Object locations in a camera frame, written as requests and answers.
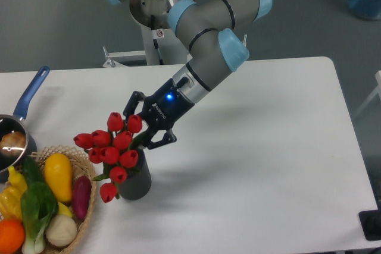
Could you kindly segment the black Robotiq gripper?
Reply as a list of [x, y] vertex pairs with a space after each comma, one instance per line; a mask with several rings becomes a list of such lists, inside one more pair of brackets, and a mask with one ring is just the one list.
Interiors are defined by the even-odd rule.
[[[173, 79], [169, 79], [151, 96], [146, 97], [143, 92], [134, 91], [123, 110], [123, 115], [130, 117], [135, 114], [138, 104], [143, 101], [140, 117], [149, 128], [145, 131], [140, 145], [152, 150], [176, 142], [177, 137], [171, 128], [195, 104], [179, 91]], [[159, 130], [165, 130], [162, 138], [153, 141]]]

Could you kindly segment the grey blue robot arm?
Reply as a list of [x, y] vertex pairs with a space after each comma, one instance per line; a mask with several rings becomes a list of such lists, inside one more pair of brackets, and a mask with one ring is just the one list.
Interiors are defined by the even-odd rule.
[[141, 105], [139, 116], [147, 125], [132, 148], [155, 149], [175, 142], [175, 122], [248, 59], [249, 51], [234, 29], [268, 14], [273, 0], [212, 0], [204, 5], [194, 0], [141, 0], [140, 5], [148, 26], [163, 23], [191, 56], [153, 95], [133, 92], [124, 109], [130, 118]]

